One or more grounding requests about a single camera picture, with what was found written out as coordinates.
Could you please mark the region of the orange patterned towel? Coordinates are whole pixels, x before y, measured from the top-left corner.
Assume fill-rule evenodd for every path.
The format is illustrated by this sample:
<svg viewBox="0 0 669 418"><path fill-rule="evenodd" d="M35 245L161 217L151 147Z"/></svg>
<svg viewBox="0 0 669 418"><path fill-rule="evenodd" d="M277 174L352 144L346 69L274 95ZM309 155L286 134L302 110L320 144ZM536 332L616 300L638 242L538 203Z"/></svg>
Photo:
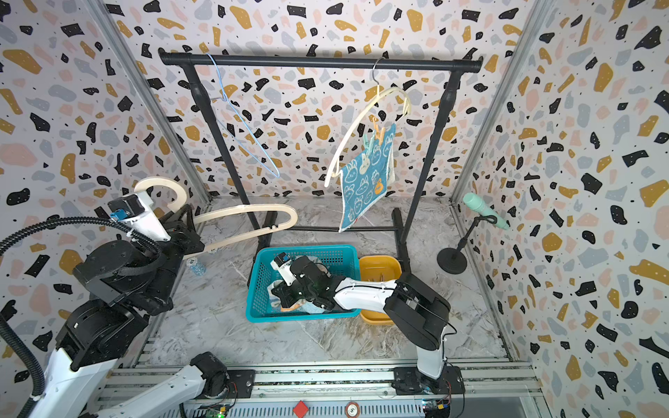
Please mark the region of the orange patterned towel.
<svg viewBox="0 0 669 418"><path fill-rule="evenodd" d="M269 301L270 301L270 285L268 286ZM286 285L284 294L285 294L285 299L282 301L282 305L272 306L272 308L278 309L280 312L292 312L298 310L304 304L304 299L301 297L301 294L298 292L298 289L296 287Z"/></svg>

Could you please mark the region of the light blue wire hanger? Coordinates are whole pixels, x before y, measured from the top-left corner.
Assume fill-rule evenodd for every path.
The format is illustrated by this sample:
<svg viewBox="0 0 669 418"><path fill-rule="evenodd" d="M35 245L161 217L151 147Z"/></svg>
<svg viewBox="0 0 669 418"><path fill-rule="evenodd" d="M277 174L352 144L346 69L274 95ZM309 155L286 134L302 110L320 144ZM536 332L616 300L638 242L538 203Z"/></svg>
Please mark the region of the light blue wire hanger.
<svg viewBox="0 0 669 418"><path fill-rule="evenodd" d="M247 149L244 146L241 139L235 139L235 141L237 142L238 148L240 148L242 151L247 153L250 158L252 158L264 171L266 171L272 177L274 177L275 179L280 179L279 167L270 158L267 151L263 147L263 144L258 141L254 132L251 130L251 127L247 123L247 120L244 118L243 114L240 113L240 111L237 109L237 107L234 104L232 104L232 101L231 101L230 97L226 93L225 87L223 85L223 77L221 75L221 70L216 63L216 60L214 59L214 57L210 53L207 53L206 56L209 58L209 60L211 61L211 64L214 67L214 71L216 73L216 77L217 77L217 81L218 81L218 85L219 85L220 93L221 93L221 95L218 98L211 99L211 102L213 103L214 101L219 99L226 104L226 106L228 107L228 110L231 111L231 113L233 113L233 115L235 115L235 117L237 117L240 120L240 123L242 123L242 125L243 125L243 132L245 134L248 134L251 137L252 145L257 146L259 148L259 150L262 152L262 156L258 157L255 154L253 154L251 151L249 151L249 149Z"/></svg>

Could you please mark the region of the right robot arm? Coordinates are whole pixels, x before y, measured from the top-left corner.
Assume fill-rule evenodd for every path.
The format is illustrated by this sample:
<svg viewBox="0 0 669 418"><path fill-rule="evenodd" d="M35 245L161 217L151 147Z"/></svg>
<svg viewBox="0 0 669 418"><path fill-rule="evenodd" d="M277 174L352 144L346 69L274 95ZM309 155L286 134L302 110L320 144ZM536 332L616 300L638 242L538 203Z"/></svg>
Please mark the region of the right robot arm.
<svg viewBox="0 0 669 418"><path fill-rule="evenodd" d="M280 281L270 292L283 308L304 302L324 313L360 309L385 314L416 346L418 373L433 381L441 377L451 305L416 275L363 282L332 275L307 256L292 259L285 253L276 256L271 267Z"/></svg>

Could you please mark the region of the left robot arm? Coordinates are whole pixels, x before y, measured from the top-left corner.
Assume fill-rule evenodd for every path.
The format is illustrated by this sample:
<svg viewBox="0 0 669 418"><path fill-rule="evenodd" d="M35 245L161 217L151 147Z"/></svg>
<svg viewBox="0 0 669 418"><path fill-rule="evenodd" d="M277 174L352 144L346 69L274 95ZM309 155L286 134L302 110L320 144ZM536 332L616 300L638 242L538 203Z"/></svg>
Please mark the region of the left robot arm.
<svg viewBox="0 0 669 418"><path fill-rule="evenodd" d="M6 251L45 229L91 224L122 231L124 240L96 248L73 268L74 277L92 298L74 310L56 338L46 367L1 321L1 336L24 362L33 389L22 417L86 417L85 406L94 389L125 356L151 317L172 310L172 290L182 261L205 251L196 231L198 217L188 204L172 202L157 218L149 203L132 194L110 205L107 218L48 219L25 227L2 240Z"/></svg>

